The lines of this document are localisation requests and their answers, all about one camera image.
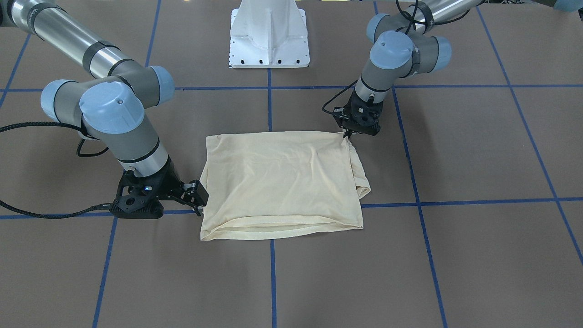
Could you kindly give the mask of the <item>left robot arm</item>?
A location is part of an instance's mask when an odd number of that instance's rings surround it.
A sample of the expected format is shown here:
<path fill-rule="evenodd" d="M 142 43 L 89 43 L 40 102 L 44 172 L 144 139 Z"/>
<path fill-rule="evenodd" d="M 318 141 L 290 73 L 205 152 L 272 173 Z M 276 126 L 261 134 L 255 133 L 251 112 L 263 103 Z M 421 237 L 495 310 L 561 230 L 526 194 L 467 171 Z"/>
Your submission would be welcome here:
<path fill-rule="evenodd" d="M 375 15 L 367 25 L 373 43 L 368 60 L 347 104 L 332 112 L 344 137 L 379 133 L 384 101 L 396 80 L 445 68 L 452 54 L 450 42 L 427 33 L 459 20 L 479 4 L 478 0 L 417 0 L 399 7 L 398 14 Z"/>

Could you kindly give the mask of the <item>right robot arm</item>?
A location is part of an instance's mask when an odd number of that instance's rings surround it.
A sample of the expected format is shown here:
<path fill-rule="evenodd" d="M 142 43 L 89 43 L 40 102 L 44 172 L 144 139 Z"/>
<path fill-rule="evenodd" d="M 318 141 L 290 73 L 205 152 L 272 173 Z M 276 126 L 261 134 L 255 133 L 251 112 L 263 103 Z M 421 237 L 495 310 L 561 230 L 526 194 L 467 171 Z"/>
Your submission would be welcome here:
<path fill-rule="evenodd" d="M 64 219 L 94 210 L 108 210 L 118 218 L 158 219 L 163 201 L 191 207 L 206 206 L 208 193 L 198 180 L 184 183 L 145 110 L 172 99 L 175 84 L 163 67 L 143 66 L 71 17 L 52 0 L 3 0 L 2 27 L 35 35 L 71 58 L 93 80 L 56 80 L 41 93 L 41 107 L 50 121 L 2 127 L 2 132 L 32 126 L 76 130 L 82 140 L 106 145 L 121 166 L 115 199 L 63 215 L 44 215 L 12 207 L 13 212 L 37 218 Z"/>

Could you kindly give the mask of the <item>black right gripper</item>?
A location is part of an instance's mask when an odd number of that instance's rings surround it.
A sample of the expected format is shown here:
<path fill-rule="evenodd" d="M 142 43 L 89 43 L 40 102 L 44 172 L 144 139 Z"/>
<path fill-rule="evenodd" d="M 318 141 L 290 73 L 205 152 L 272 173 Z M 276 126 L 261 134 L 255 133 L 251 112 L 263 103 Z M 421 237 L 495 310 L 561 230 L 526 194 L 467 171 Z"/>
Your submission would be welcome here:
<path fill-rule="evenodd" d="M 171 159 L 155 174 L 138 177 L 138 184 L 145 195 L 145 204 L 156 204 L 162 200 L 175 201 L 192 207 L 199 217 L 203 215 L 210 197 L 201 181 L 183 182 Z"/>

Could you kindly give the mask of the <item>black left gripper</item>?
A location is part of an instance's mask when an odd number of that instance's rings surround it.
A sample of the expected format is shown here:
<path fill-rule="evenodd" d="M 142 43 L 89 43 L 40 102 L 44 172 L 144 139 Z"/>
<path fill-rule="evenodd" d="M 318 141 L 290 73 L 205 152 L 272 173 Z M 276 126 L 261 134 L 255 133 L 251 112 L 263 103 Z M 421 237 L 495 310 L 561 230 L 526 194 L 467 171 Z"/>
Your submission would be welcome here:
<path fill-rule="evenodd" d="M 350 139 L 353 133 L 365 133 L 375 136 L 380 132 L 379 118 L 383 111 L 383 101 L 373 102 L 368 97 L 361 99 L 356 91 L 344 106 L 344 131 L 343 138 Z"/>

